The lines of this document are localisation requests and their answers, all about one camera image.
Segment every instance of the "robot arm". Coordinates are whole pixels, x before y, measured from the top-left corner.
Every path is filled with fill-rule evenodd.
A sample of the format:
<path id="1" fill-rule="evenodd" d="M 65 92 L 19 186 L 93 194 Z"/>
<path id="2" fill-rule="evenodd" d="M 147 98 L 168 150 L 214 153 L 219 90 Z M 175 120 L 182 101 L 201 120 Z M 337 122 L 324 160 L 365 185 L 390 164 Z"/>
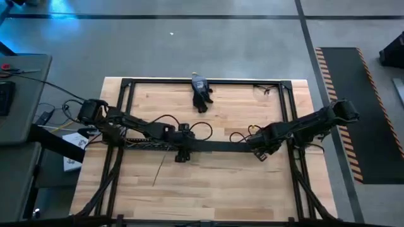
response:
<path id="1" fill-rule="evenodd" d="M 116 107 L 108 106 L 103 100 L 86 100 L 77 119 L 85 125 L 94 125 L 103 135 L 103 140 L 116 146 L 122 145 L 122 128 L 142 133 L 145 138 L 180 146 L 195 135 L 189 130 L 189 124 L 179 124 L 178 131 L 174 125 L 161 122 L 146 122 L 124 113 Z"/>
<path id="2" fill-rule="evenodd" d="M 300 117 L 291 122 L 275 122 L 260 129 L 247 138 L 254 154 L 265 160 L 265 153 L 273 154 L 282 142 L 293 137 L 296 146 L 305 146 L 314 136 L 327 135 L 336 125 L 347 125 L 358 121 L 359 114 L 350 101 L 338 100 L 317 112 Z"/>

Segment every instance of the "white paper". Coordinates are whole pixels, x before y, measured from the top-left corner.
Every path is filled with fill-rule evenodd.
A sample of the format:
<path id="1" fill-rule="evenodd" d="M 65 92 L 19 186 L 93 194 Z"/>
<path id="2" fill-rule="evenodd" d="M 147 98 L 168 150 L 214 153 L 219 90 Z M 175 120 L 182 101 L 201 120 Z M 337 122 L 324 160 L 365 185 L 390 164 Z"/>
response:
<path id="1" fill-rule="evenodd" d="M 68 134 L 68 135 L 64 135 L 62 136 L 62 138 L 71 143 L 76 145 L 79 148 L 84 149 L 84 147 L 87 145 L 88 143 L 88 139 L 85 138 L 84 136 L 82 136 L 80 133 L 72 133 L 72 134 Z M 78 168 L 81 168 L 81 163 L 75 161 L 75 160 L 71 160 L 70 158 L 67 157 L 63 157 L 63 169 L 64 171 L 72 171 L 72 170 L 76 170 Z"/>

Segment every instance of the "wooden tabletop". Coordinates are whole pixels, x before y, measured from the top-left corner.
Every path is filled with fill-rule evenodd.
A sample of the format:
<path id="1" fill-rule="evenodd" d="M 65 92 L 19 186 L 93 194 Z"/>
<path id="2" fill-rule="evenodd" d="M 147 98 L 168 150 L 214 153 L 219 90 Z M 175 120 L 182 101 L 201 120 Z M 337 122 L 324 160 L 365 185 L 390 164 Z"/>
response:
<path id="1" fill-rule="evenodd" d="M 105 78 L 100 98 L 116 105 L 121 79 Z M 312 113 L 307 81 L 292 80 L 292 86 L 298 116 Z M 211 88 L 214 103 L 208 106 L 207 113 L 200 114 L 192 106 L 193 91 L 188 84 L 137 83 L 131 114 L 146 121 L 171 114 L 190 125 L 209 122 L 212 141 L 229 141 L 235 131 L 248 135 L 251 124 L 266 126 L 282 121 L 277 89 L 265 95 L 251 85 L 213 84 Z M 161 122 L 175 125 L 170 118 Z M 196 126 L 193 132 L 200 139 L 209 135 L 203 125 Z M 130 132 L 129 137 L 143 136 Z M 103 144 L 87 149 L 72 214 L 80 211 L 98 189 L 106 150 Z M 124 214 L 128 219 L 232 221 L 286 221 L 297 217 L 286 145 L 264 162 L 251 153 L 194 152 L 187 163 L 174 162 L 175 155 L 172 151 L 125 151 L 113 215 Z M 336 216 L 323 152 L 307 148 L 306 160 L 314 193 Z M 300 191 L 307 214 L 306 197 Z M 104 201 L 108 201 L 108 194 L 109 191 Z"/>

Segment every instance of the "black glove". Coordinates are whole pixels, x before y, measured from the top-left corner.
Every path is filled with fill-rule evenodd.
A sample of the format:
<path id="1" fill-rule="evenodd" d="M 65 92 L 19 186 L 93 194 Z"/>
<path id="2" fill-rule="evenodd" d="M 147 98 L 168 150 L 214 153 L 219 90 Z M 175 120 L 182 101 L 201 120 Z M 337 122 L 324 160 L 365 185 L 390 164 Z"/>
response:
<path id="1" fill-rule="evenodd" d="M 192 89 L 194 90 L 194 97 L 192 99 L 194 107 L 198 109 L 199 113 L 205 113 L 208 110 L 205 102 L 213 103 L 213 100 L 210 99 L 208 92 L 199 92 L 198 89 L 196 89 L 194 86 L 192 86 Z M 208 88 L 207 90 L 210 93 L 213 92 L 213 90 L 210 88 Z"/>
<path id="2" fill-rule="evenodd" d="M 193 105 L 198 109 L 199 113 L 205 113 L 208 110 L 205 102 L 213 103 L 209 97 L 209 93 L 213 90 L 209 88 L 208 81 L 203 76 L 193 73 L 192 89 L 194 90 Z"/>

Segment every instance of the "gray floor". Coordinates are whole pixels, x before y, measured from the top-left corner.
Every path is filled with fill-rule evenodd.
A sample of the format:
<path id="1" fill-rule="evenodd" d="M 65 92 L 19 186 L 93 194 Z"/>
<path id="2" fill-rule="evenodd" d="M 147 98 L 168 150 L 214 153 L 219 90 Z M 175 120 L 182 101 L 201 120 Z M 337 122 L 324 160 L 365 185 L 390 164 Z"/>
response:
<path id="1" fill-rule="evenodd" d="M 49 1 L 13 13 L 108 15 L 296 15 L 294 0 Z M 404 15 L 398 0 L 302 0 L 307 15 Z M 310 20 L 315 47 L 360 47 L 397 133 L 404 141 L 404 109 L 391 82 L 404 71 L 382 68 L 376 57 L 403 30 L 403 20 Z M 6 19 L 0 41 L 15 52 L 53 56 L 50 82 L 96 98 L 106 76 L 307 79 L 315 109 L 322 107 L 299 20 L 58 20 Z M 47 87 L 43 102 L 70 98 Z M 54 121 L 63 120 L 57 114 Z M 326 162 L 338 215 L 353 221 L 341 170 L 327 138 Z M 356 185 L 367 223 L 404 226 L 404 186 Z"/>

